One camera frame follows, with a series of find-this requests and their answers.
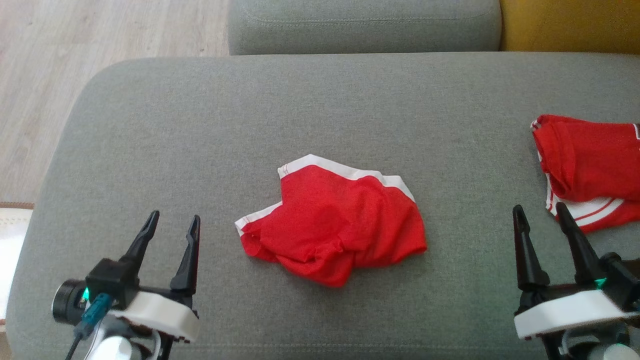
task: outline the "gray cushion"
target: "gray cushion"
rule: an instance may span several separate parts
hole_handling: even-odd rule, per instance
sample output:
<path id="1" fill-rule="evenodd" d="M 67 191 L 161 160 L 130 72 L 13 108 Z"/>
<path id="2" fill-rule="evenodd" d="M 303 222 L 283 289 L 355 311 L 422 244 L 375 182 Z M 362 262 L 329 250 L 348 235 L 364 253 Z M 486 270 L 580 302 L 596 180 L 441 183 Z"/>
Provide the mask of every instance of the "gray cushion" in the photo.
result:
<path id="1" fill-rule="evenodd" d="M 80 95 L 47 174 L 8 310 L 17 359 L 61 359 L 51 300 L 161 212 L 141 282 L 167 286 L 202 217 L 198 342 L 175 359 L 542 359 L 520 341 L 511 208 L 554 282 L 570 251 L 545 209 L 529 124 L 637 122 L 640 58 L 436 53 L 128 61 Z M 247 257 L 233 222 L 280 200 L 277 166 L 313 153 L 397 174 L 429 252 L 329 289 Z M 639 224 L 590 236 L 640 256 Z"/>
<path id="2" fill-rule="evenodd" d="M 233 0 L 231 55 L 494 51 L 499 0 Z"/>

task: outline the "folded red garment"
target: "folded red garment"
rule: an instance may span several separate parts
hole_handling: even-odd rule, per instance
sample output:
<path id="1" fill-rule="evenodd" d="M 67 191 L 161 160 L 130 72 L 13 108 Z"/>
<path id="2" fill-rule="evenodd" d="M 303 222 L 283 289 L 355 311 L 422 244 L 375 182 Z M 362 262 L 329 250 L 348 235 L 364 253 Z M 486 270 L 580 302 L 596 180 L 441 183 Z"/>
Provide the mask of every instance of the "folded red garment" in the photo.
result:
<path id="1" fill-rule="evenodd" d="M 584 232 L 640 220 L 640 125 L 542 115 L 531 127 L 547 209 L 567 204 Z"/>
<path id="2" fill-rule="evenodd" d="M 426 251 L 422 217 L 399 176 L 314 155 L 278 169 L 282 202 L 236 222 L 244 251 L 327 286 L 354 267 L 378 267 Z"/>

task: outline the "camera lens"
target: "camera lens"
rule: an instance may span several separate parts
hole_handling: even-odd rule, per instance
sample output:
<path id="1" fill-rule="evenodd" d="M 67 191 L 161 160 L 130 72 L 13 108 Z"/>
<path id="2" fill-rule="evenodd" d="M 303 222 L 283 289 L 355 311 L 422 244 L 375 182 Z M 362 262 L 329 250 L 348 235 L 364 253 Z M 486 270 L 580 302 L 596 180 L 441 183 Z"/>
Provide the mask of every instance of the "camera lens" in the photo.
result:
<path id="1" fill-rule="evenodd" d="M 86 284 L 82 280 L 69 279 L 60 285 L 51 304 L 53 319 L 59 323 L 77 325 L 82 319 L 86 299 Z"/>

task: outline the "mustard yellow fabric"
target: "mustard yellow fabric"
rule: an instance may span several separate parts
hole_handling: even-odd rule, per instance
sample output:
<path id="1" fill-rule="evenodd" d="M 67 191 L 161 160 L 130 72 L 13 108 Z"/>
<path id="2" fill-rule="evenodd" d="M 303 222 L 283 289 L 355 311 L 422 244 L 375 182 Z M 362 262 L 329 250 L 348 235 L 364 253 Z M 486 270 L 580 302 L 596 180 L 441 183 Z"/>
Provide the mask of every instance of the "mustard yellow fabric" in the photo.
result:
<path id="1" fill-rule="evenodd" d="M 640 0 L 500 0 L 505 51 L 640 54 Z"/>

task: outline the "brown trim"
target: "brown trim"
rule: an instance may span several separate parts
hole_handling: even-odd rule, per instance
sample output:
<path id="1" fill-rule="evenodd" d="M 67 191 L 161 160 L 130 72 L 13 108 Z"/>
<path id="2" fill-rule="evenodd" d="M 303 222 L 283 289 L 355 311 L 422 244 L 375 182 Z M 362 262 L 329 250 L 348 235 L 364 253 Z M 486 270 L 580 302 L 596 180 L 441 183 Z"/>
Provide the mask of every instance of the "brown trim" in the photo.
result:
<path id="1" fill-rule="evenodd" d="M 26 209 L 33 210 L 35 204 L 32 202 L 2 202 L 0 201 L 0 208 L 9 209 Z"/>

